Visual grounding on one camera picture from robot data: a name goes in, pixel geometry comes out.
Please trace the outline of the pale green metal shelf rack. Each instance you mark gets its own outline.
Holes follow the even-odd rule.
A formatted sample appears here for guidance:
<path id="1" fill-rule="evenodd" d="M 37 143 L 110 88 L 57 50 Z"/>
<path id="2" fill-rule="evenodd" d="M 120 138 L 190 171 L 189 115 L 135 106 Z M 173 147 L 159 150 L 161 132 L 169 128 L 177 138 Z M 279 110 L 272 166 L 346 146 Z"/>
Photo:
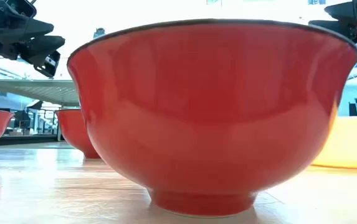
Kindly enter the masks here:
<path id="1" fill-rule="evenodd" d="M 79 107 L 72 80 L 0 80 L 0 91 L 65 107 Z"/>

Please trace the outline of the yellow plastic bowl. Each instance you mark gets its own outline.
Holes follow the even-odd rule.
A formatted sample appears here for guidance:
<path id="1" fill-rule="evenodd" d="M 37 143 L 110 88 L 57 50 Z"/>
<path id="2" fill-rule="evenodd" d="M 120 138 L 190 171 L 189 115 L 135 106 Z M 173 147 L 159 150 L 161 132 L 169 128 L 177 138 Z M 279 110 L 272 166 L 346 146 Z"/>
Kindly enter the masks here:
<path id="1" fill-rule="evenodd" d="M 357 116 L 336 118 L 314 166 L 357 169 Z"/>

